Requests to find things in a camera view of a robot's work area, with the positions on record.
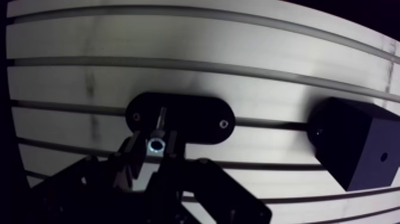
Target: black oval plate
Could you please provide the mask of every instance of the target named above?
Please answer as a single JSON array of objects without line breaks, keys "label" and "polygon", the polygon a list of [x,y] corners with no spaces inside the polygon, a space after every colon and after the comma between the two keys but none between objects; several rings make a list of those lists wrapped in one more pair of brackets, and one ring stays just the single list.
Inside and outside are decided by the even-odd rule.
[{"label": "black oval plate", "polygon": [[[235,115],[222,99],[147,92],[133,99],[126,108],[129,129],[151,133],[162,107],[167,109],[164,130],[177,131],[188,143],[217,144],[227,139],[235,128]],[[228,122],[227,127],[220,126],[222,120]]]}]

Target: black cube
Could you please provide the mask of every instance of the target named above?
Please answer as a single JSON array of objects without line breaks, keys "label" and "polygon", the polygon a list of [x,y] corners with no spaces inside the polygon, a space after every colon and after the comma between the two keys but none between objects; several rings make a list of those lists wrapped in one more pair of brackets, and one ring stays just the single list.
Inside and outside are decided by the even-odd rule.
[{"label": "black cube", "polygon": [[400,117],[374,104],[329,98],[311,113],[315,156],[346,191],[390,186],[400,161]]}]

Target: dark stain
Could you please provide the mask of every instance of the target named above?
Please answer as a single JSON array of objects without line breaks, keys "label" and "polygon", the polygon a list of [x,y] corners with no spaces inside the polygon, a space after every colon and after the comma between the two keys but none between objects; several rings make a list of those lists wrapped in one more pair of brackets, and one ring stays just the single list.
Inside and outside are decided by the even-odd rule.
[{"label": "dark stain", "polygon": [[[395,55],[396,54],[396,48],[397,48],[396,41],[395,40],[391,40],[390,46],[391,46],[391,49],[390,49],[389,53],[392,54],[392,55]],[[385,92],[387,92],[387,93],[390,93],[390,86],[392,84],[394,66],[395,66],[395,63],[393,61],[391,61],[389,63],[389,66],[387,67],[387,84],[386,84],[386,88],[385,88]],[[388,104],[387,100],[383,101],[383,108],[386,108],[387,104]]]},{"label": "dark stain", "polygon": [[[85,90],[86,90],[86,96],[90,102],[90,104],[93,104],[94,102],[94,97],[95,97],[95,75],[91,70],[87,70],[85,72]],[[100,140],[100,134],[99,134],[99,121],[96,115],[91,114],[90,115],[90,137],[93,140],[93,142],[99,142]]]}]

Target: white slatted wall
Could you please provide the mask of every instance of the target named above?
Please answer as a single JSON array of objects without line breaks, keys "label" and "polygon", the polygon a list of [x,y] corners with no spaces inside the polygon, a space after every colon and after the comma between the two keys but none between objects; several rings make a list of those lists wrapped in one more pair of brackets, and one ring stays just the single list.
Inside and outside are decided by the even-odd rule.
[{"label": "white slatted wall", "polygon": [[[400,115],[397,41],[268,0],[16,0],[8,17],[15,130],[25,169],[41,174],[27,177],[31,186],[84,154],[117,151],[130,135],[123,110],[137,94],[212,95],[240,126],[221,144],[187,145],[187,157],[218,161],[272,209],[272,223],[400,221],[400,174],[390,188],[345,192],[305,132],[268,125],[301,125],[329,96]],[[157,167],[145,163],[135,189]],[[213,223],[197,203],[185,206]]]}]

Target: horizontal groove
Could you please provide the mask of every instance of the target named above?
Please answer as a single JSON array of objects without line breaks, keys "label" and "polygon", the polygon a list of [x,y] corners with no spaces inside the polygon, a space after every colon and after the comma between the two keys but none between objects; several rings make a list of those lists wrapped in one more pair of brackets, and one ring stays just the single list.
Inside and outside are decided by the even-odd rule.
[{"label": "horizontal groove", "polygon": [[[75,153],[81,155],[94,155],[107,158],[111,151],[97,150],[91,148],[75,147],[69,145],[61,145],[50,142],[37,141],[26,138],[17,138],[19,144],[30,145],[49,150],[62,151],[67,153]],[[159,164],[162,157],[147,156],[145,163]],[[284,170],[284,171],[323,171],[325,168],[319,164],[272,164],[272,163],[241,163],[231,161],[214,161],[224,169],[240,169],[240,170]]]},{"label": "horizontal groove", "polygon": [[352,94],[386,99],[393,102],[400,102],[400,96],[365,88],[362,86],[351,85],[319,77],[304,76],[296,73],[269,69],[259,69],[247,66],[236,66],[232,64],[172,60],[165,58],[134,57],[43,57],[21,58],[16,59],[14,62],[16,66],[124,66],[232,74],[256,79],[271,79],[282,82],[303,84],[319,88],[349,92]]},{"label": "horizontal groove", "polygon": [[237,117],[236,125],[242,127],[260,127],[260,128],[283,129],[283,130],[299,130],[299,131],[307,130],[306,123],[283,122],[283,121],[266,120],[266,119],[250,119],[244,117]]},{"label": "horizontal groove", "polygon": [[68,18],[79,16],[94,15],[173,15],[182,17],[211,18],[216,20],[234,21],[239,23],[253,24],[257,26],[270,27],[302,35],[312,36],[340,45],[348,46],[368,54],[384,58],[391,62],[400,64],[400,57],[392,55],[384,50],[375,48],[365,43],[346,38],[324,30],[316,29],[293,22],[278,20],[274,18],[263,17],[260,15],[251,15],[246,13],[237,13],[232,11],[214,10],[208,8],[179,7],[179,6],[148,6],[148,5],[125,5],[125,6],[96,6],[73,8],[65,10],[54,10],[30,15],[15,17],[14,23],[27,23],[32,21],[49,20],[54,18]]},{"label": "horizontal groove", "polygon": [[29,170],[25,170],[25,174],[26,174],[26,176],[31,176],[33,178],[38,178],[38,179],[42,179],[42,180],[50,177],[48,175],[32,172],[32,171],[29,171]]},{"label": "horizontal groove", "polygon": [[[39,178],[39,179],[46,179],[49,177],[47,175],[31,172],[28,170],[25,170],[25,173],[27,176],[32,176],[32,177]],[[261,198],[260,200],[264,204],[312,203],[312,202],[318,202],[318,201],[343,200],[343,199],[350,199],[350,198],[379,195],[379,194],[385,194],[385,193],[395,192],[395,191],[399,191],[399,190],[400,190],[400,187],[396,187],[396,188],[379,189],[379,190],[372,190],[372,191],[367,191],[367,192],[356,192],[356,193],[341,194],[341,195],[325,195],[325,196],[299,197],[299,198]],[[189,197],[189,196],[184,196],[182,198],[182,201],[197,203],[196,198]]]},{"label": "horizontal groove", "polygon": [[[11,100],[11,106],[39,109],[39,110],[72,112],[72,113],[125,116],[125,109],[117,107],[62,104],[56,102],[20,101],[20,100]],[[277,120],[250,119],[243,117],[236,118],[236,126],[242,126],[242,127],[259,127],[259,128],[270,128],[270,129],[305,131],[306,125],[307,124],[305,123],[298,123],[298,122],[283,122]]]},{"label": "horizontal groove", "polygon": [[11,100],[12,107],[31,108],[39,110],[55,110],[72,113],[98,114],[109,116],[125,116],[124,108],[103,107],[92,105],[62,104],[57,102],[17,101]]},{"label": "horizontal groove", "polygon": [[381,210],[381,211],[376,211],[376,212],[372,212],[372,213],[367,213],[367,214],[361,214],[359,216],[351,216],[351,217],[346,217],[346,218],[341,218],[341,219],[332,219],[332,220],[326,220],[326,221],[321,221],[321,222],[310,222],[307,224],[331,224],[331,223],[342,223],[342,222],[349,222],[352,220],[357,220],[357,219],[364,219],[364,218],[368,218],[368,217],[372,217],[372,216],[377,216],[379,214],[385,214],[391,211],[397,211],[400,210],[400,206],[398,207],[394,207],[391,209],[385,209],[385,210]]}]

